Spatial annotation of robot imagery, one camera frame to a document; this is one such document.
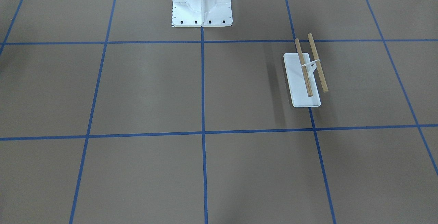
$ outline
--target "white clip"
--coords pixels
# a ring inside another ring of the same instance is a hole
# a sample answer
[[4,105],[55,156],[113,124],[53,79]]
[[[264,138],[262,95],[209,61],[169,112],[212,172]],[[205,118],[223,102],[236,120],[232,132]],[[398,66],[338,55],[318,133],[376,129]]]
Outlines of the white clip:
[[308,63],[304,63],[301,66],[305,66],[307,69],[307,75],[308,78],[310,78],[313,75],[313,72],[315,72],[316,69],[316,61],[321,61],[320,59],[316,59],[314,61],[308,62]]

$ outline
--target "white plastic object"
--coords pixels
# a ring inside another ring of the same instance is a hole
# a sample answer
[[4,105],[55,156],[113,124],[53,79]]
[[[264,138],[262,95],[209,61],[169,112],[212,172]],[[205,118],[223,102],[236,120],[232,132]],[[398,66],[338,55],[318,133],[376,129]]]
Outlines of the white plastic object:
[[172,26],[231,26],[231,0],[172,0]]
[[313,96],[308,96],[304,76],[302,75],[300,58],[298,53],[286,53],[283,55],[284,65],[286,67],[287,81],[289,82],[289,90],[291,91],[291,100],[294,107],[319,107],[321,100],[319,99],[318,87],[316,86],[315,76],[313,72],[316,69],[316,61],[310,61],[309,54],[302,53],[305,59],[310,87]]

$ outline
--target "white mounting plate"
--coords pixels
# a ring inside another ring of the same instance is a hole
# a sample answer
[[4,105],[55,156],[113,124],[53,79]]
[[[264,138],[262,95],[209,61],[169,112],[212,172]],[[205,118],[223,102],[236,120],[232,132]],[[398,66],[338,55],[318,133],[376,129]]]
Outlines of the white mounting plate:
[[214,10],[206,13],[205,22],[202,23],[201,13],[190,10],[187,6],[173,4],[172,26],[173,27],[219,27],[231,26],[233,14],[231,4],[218,4]]
[[[303,55],[305,62],[309,63],[309,54],[303,53]],[[291,90],[292,105],[297,108],[319,107],[321,105],[321,100],[319,99],[315,76],[311,75],[309,78],[313,96],[308,96],[298,53],[286,53],[283,55],[283,58],[286,67],[287,81],[289,82],[289,90]]]

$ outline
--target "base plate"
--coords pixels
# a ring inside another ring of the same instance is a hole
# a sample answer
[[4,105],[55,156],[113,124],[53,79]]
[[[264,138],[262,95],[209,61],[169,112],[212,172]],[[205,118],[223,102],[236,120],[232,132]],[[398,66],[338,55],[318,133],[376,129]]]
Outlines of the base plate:
[[[306,63],[310,62],[309,54],[303,53]],[[306,83],[302,76],[300,58],[298,53],[286,53],[283,55],[284,65],[286,67],[287,81],[289,82],[289,90],[291,90],[292,105],[294,107],[319,107],[321,100],[319,99],[318,87],[316,86],[315,76],[311,76],[310,87],[312,88],[313,96],[307,95]]]
[[173,27],[221,27],[232,24],[231,4],[217,5],[214,10],[206,14],[204,22],[202,22],[200,12],[191,10],[186,5],[173,4],[172,6]]

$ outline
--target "wooden stick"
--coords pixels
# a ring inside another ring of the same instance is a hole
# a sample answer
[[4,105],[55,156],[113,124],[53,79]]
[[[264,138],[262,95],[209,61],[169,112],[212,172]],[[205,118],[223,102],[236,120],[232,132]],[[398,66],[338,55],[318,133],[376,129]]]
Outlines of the wooden stick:
[[304,56],[302,55],[302,50],[301,50],[300,40],[299,39],[295,39],[295,46],[297,47],[298,57],[300,58],[302,75],[304,77],[304,82],[306,83],[306,88],[307,88],[307,95],[308,96],[313,96],[312,88],[310,87],[310,81],[309,81],[309,76],[308,76],[308,73],[307,73],[307,68],[305,66],[302,66],[306,62],[304,60]]
[[[316,51],[315,41],[312,34],[307,35],[309,37],[310,47],[312,48],[313,60],[319,59],[318,52]],[[322,71],[321,59],[316,62],[316,70],[318,70],[319,80],[321,81],[322,90],[328,92],[327,82],[325,81],[324,72]]]

